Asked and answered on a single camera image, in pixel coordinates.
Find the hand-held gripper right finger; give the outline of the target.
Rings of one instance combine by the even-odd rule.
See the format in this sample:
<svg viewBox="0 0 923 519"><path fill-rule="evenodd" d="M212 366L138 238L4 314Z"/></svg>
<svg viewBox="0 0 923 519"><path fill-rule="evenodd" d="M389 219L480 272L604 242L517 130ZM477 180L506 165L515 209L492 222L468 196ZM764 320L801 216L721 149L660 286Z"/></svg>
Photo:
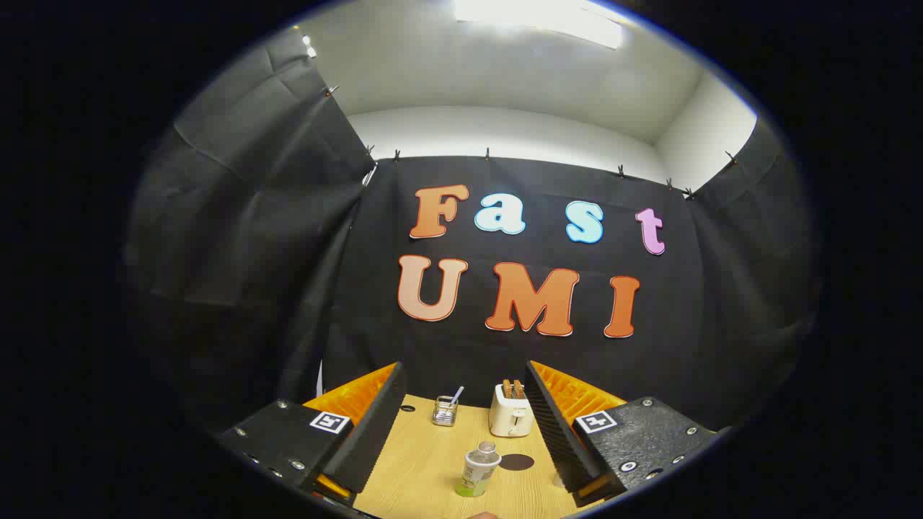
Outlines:
<svg viewBox="0 0 923 519"><path fill-rule="evenodd" d="M525 395L557 475L579 507L638 493L715 449L721 430L652 396L625 401L530 360Z"/></svg>

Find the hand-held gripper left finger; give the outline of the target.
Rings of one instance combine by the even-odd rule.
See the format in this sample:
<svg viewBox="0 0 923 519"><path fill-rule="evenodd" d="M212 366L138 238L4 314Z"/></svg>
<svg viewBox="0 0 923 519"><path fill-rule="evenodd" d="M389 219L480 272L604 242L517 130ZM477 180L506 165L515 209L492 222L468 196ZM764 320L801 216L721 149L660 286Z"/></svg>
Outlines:
<svg viewBox="0 0 923 519"><path fill-rule="evenodd" d="M405 369L396 362L303 404L274 401L217 438L271 479L352 505L406 393Z"/></svg>

